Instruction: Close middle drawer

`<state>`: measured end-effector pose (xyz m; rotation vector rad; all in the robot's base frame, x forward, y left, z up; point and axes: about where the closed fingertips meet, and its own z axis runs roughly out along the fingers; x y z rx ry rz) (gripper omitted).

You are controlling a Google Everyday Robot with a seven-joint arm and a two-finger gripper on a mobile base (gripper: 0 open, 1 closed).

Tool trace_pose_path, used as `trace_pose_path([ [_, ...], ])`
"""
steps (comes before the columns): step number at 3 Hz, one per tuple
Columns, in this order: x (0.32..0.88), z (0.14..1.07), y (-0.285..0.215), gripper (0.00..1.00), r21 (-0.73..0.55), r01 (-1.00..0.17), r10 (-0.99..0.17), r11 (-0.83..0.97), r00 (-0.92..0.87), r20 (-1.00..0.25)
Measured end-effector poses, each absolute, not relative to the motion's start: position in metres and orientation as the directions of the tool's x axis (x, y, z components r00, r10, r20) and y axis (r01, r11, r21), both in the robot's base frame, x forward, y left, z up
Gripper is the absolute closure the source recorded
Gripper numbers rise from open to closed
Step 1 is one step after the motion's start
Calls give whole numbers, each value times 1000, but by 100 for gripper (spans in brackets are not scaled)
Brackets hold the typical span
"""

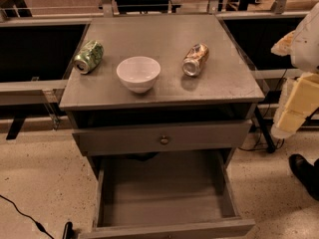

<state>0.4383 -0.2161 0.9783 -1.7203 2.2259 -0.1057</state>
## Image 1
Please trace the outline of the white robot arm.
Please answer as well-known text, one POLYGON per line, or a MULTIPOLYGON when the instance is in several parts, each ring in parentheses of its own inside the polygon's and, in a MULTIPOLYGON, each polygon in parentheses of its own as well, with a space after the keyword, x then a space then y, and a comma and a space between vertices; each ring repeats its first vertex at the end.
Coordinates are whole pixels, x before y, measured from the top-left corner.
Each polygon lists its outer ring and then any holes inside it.
POLYGON ((291 64, 302 71, 299 78, 284 83, 273 118, 271 134, 283 139, 293 135, 319 108, 319 4, 271 52, 289 55, 291 64))

